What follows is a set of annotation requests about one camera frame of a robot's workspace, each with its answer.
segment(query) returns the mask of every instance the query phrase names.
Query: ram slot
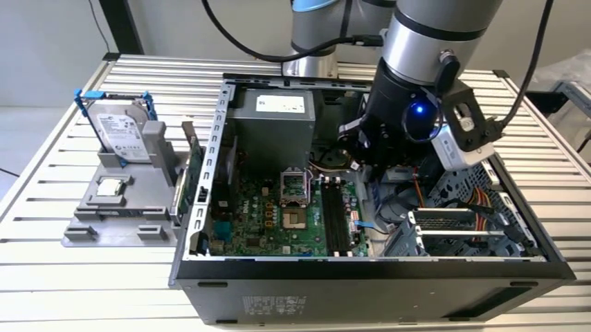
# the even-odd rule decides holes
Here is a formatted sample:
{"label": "ram slot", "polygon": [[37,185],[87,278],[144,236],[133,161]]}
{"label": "ram slot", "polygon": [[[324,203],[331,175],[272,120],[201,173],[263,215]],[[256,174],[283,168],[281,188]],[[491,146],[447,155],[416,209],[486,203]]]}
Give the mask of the ram slot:
{"label": "ram slot", "polygon": [[329,255],[347,255],[351,249],[347,220],[344,217],[343,194],[336,183],[323,183],[323,218],[325,229],[325,246]]}

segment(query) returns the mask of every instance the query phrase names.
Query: motherboard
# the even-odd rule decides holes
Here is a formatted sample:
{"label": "motherboard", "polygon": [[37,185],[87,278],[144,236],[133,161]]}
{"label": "motherboard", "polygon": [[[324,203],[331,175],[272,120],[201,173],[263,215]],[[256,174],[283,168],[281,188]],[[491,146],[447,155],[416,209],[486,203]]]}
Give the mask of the motherboard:
{"label": "motherboard", "polygon": [[[327,188],[328,183],[312,180],[308,174],[301,178],[287,174],[280,181],[243,176],[236,213],[231,221],[213,224],[212,255],[367,256],[364,231],[353,226],[353,221],[361,218],[355,185],[344,181],[335,185],[332,181],[336,192],[331,198],[323,196],[323,186]],[[289,197],[304,193],[309,196],[303,204],[288,203],[281,192]],[[340,253],[331,250],[335,234],[343,235]]]}

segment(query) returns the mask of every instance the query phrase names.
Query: open computer tower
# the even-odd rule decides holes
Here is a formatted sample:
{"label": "open computer tower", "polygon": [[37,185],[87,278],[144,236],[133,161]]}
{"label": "open computer tower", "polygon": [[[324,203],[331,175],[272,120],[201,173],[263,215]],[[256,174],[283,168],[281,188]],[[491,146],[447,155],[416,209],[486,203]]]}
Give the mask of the open computer tower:
{"label": "open computer tower", "polygon": [[482,321],[575,279],[496,156],[367,182],[332,151],[369,89],[224,75],[171,273],[204,323]]}

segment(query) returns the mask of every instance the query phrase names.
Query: metal rail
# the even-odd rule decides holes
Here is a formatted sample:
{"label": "metal rail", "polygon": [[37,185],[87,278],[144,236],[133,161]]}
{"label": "metal rail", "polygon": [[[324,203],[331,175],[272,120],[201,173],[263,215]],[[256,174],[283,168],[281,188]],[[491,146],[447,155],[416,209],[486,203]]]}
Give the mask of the metal rail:
{"label": "metal rail", "polygon": [[[340,64],[345,79],[372,80],[375,66]],[[280,75],[276,64],[124,55],[100,64],[85,89],[155,96],[167,138],[188,149],[192,120],[207,140],[221,73]],[[516,86],[491,71],[467,71],[484,113],[502,117]],[[271,330],[591,331],[591,171],[528,101],[495,148],[578,281],[486,324],[267,326]],[[63,248],[59,240],[97,166],[97,140],[68,109],[0,202],[0,329],[8,331],[195,331],[203,324],[167,287],[173,248]]]}

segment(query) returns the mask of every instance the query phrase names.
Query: power supply label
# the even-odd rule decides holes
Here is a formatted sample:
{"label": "power supply label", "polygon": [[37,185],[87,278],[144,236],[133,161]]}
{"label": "power supply label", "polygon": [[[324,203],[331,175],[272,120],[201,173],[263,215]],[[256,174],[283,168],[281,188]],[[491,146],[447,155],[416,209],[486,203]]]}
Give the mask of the power supply label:
{"label": "power supply label", "polygon": [[305,296],[243,296],[247,315],[300,315]]}
{"label": "power supply label", "polygon": [[115,154],[131,163],[149,162],[140,130],[132,117],[99,114],[97,119]]}
{"label": "power supply label", "polygon": [[304,97],[296,95],[260,95],[256,97],[256,111],[305,113]]}

